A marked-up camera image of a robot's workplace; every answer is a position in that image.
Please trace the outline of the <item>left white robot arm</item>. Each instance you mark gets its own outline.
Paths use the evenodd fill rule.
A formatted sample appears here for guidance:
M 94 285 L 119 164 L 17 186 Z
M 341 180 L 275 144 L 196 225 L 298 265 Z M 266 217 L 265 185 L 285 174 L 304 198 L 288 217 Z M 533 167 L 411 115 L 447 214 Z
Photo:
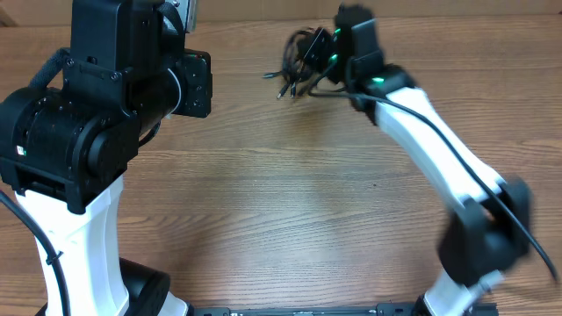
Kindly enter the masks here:
M 128 163 L 172 115 L 210 114 L 210 55 L 185 45 L 193 1 L 76 1 L 71 39 L 1 104 L 2 203 L 32 232 L 44 315 L 189 316 L 165 272 L 122 258 Z

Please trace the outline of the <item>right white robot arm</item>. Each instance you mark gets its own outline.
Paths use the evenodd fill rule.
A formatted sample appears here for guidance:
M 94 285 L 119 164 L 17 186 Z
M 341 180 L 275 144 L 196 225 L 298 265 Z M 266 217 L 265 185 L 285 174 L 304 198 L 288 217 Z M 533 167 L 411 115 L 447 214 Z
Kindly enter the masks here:
M 341 6 L 335 29 L 297 42 L 308 72 L 342 85 L 342 97 L 394 139 L 428 178 L 449 213 L 438 245 L 442 272 L 413 304 L 387 315 L 493 315 L 481 298 L 528 254 L 532 196 L 481 161 L 447 126 L 426 92 L 402 67 L 385 61 L 376 20 L 359 5 Z

